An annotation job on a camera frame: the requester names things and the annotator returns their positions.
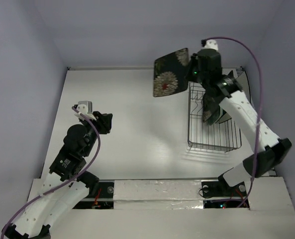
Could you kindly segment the black floral square plate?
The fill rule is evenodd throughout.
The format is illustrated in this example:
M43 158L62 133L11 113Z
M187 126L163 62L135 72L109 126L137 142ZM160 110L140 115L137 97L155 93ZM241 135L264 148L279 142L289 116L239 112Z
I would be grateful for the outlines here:
M153 97L166 97L185 91L188 87L186 80L188 64L187 48L156 59L154 61Z

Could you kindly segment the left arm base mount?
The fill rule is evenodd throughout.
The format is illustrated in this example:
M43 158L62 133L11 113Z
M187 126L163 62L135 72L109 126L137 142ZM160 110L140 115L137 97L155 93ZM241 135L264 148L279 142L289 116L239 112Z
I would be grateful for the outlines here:
M113 194L114 181L99 181L96 191L83 198L73 209L113 209Z

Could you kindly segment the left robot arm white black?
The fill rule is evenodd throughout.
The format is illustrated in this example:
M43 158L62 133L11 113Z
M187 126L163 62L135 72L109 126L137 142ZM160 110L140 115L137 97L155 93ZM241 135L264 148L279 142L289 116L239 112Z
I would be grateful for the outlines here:
M100 143L100 135L110 133L113 115L91 113L85 104L72 108L80 123L68 129L38 195L9 220L2 237L49 239L77 203L100 195L99 178L87 171L86 157L94 144Z

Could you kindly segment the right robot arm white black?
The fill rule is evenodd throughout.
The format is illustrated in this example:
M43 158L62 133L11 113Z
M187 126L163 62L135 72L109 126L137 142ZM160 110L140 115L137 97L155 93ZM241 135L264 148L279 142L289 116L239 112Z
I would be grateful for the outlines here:
M205 90L202 99L203 121L214 124L226 112L247 138L253 154L218 178L217 189L229 195L243 181L259 178L280 164L290 150L288 138L281 139L261 119L234 78L223 74L221 55L216 48L205 47L193 54L187 79L201 84Z

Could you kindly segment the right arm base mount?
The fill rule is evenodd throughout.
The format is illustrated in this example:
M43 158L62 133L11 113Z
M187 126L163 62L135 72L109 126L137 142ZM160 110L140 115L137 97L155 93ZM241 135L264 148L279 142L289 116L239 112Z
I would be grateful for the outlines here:
M198 194L205 209L249 208L248 199L239 206L247 196L244 182L225 189L219 181L202 181Z

